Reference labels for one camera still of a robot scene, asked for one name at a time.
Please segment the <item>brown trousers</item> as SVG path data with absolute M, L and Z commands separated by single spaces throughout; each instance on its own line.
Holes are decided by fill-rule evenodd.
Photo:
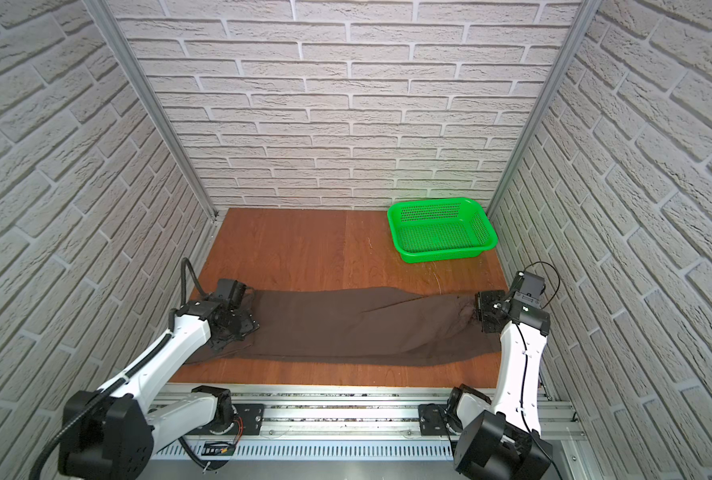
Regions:
M 474 295 L 422 296 L 375 287 L 321 292 L 250 292 L 243 305 L 259 328 L 221 349 L 205 345 L 195 365 L 221 358 L 434 366 L 500 351 L 481 328 Z

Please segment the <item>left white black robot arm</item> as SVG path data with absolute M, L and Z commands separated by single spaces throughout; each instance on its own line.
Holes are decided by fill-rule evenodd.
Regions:
M 227 388 L 197 386 L 183 400 L 152 405 L 196 352 L 218 353 L 258 329 L 245 284 L 222 279 L 216 292 L 170 313 L 165 333 L 96 391 L 74 394 L 58 436 L 61 474 L 83 479 L 136 479 L 151 458 L 200 428 L 240 438 L 244 419 Z

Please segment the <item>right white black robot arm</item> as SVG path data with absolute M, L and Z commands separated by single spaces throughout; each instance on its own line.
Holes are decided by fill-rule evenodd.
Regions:
M 477 295 L 482 323 L 497 321 L 501 363 L 492 398 L 460 385 L 444 409 L 459 434 L 454 468 L 469 479 L 540 479 L 553 465 L 553 447 L 541 438 L 538 415 L 540 364 L 550 315 L 540 306 L 545 280 L 521 270 L 502 300 Z

